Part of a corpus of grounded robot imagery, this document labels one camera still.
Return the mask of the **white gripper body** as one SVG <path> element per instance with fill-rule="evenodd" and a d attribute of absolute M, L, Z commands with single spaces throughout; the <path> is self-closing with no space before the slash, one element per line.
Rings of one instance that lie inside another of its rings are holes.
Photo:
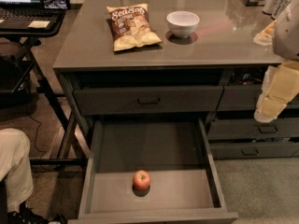
<path fill-rule="evenodd" d="M 265 72 L 254 118 L 269 123 L 278 118 L 287 104 L 299 93 L 299 62 L 287 60 Z"/>

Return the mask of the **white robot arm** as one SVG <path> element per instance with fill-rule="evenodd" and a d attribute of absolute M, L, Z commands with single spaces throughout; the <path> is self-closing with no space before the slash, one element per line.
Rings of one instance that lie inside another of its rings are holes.
<path fill-rule="evenodd" d="M 261 123 L 276 119 L 299 93 L 299 0 L 292 0 L 278 15 L 272 45 L 273 52 L 284 61 L 265 72 L 254 113 Z"/>

